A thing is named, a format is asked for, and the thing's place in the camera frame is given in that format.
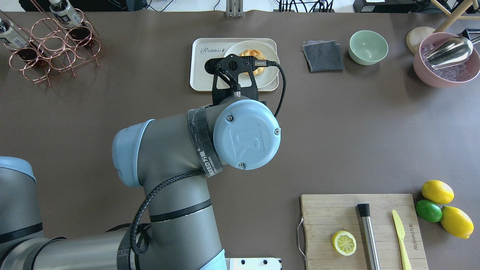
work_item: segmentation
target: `yellow lemon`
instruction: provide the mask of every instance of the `yellow lemon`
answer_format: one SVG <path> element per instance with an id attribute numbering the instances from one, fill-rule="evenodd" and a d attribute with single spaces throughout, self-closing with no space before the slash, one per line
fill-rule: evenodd
<path id="1" fill-rule="evenodd" d="M 347 231 L 338 231 L 332 238 L 333 248 L 344 256 L 352 255 L 357 250 L 355 237 Z"/>
<path id="2" fill-rule="evenodd" d="M 462 210 L 452 207 L 442 207 L 442 220 L 440 223 L 453 236 L 468 239 L 473 232 L 473 222 Z"/>
<path id="3" fill-rule="evenodd" d="M 439 180 L 430 180 L 423 184 L 421 193 L 430 201 L 436 204 L 448 204 L 453 200 L 452 188 Z"/>

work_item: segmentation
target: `wooden disc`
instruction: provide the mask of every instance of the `wooden disc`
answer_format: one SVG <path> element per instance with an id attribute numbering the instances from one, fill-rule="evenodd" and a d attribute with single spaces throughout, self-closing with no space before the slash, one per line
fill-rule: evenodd
<path id="1" fill-rule="evenodd" d="M 407 46 L 412 53 L 415 53 L 424 38 L 431 35 L 435 29 L 426 26 L 420 26 L 411 30 L 407 34 Z"/>

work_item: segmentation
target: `wooden cutting board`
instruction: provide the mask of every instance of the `wooden cutting board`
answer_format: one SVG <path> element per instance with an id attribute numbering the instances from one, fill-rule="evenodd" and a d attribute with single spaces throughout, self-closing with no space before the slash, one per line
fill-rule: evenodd
<path id="1" fill-rule="evenodd" d="M 413 270 L 428 270 L 419 223 L 411 194 L 307 194 L 301 196 L 307 270 L 368 270 L 357 204 L 370 204 L 370 214 L 381 269 L 402 270 L 392 210 L 405 228 L 405 247 Z M 332 246 L 333 234 L 353 234 L 357 251 L 343 256 Z"/>

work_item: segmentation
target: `brown tabletop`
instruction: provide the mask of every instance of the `brown tabletop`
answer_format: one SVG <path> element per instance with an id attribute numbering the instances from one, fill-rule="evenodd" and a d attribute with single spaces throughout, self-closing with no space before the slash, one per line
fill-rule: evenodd
<path id="1" fill-rule="evenodd" d="M 8 13 L 31 26 L 40 15 Z M 440 15 L 247 12 L 89 13 L 107 55 L 100 67 L 76 70 L 34 85 L 9 68 L 0 48 L 0 155 L 25 159 L 37 178 L 48 237 L 102 233 L 131 222 L 144 199 L 121 183 L 111 143 L 122 128 L 164 118 L 211 101 L 189 85 L 192 43 L 200 37 L 268 37 L 277 43 L 288 91 L 278 115 L 280 149 L 254 171 L 225 171 L 208 179 L 228 258 L 282 258 L 283 269 L 304 268 L 297 248 L 301 194 L 408 193 L 420 198 L 430 179 L 448 182 L 451 203 L 480 224 L 479 79 L 457 88 L 424 84 L 413 70 L 405 37 L 436 27 Z M 456 22 L 460 33 L 480 28 Z M 348 41 L 369 29 L 388 42 L 379 64 L 360 66 Z M 307 40 L 341 44 L 345 69 L 310 73 Z M 275 110 L 280 89 L 261 93 Z M 468 240 L 419 220 L 432 270 L 478 269 L 480 233 Z"/>

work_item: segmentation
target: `bread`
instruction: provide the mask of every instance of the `bread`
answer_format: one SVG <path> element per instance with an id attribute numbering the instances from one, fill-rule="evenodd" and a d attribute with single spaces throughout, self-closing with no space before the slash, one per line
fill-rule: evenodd
<path id="1" fill-rule="evenodd" d="M 258 60 L 266 60 L 265 56 L 262 54 L 261 51 L 255 50 L 255 49 L 248 49 L 241 53 L 239 56 L 255 56 Z M 258 74 L 261 74 L 264 71 L 264 67 L 258 67 L 256 70 L 253 71 L 253 75 L 256 76 Z"/>

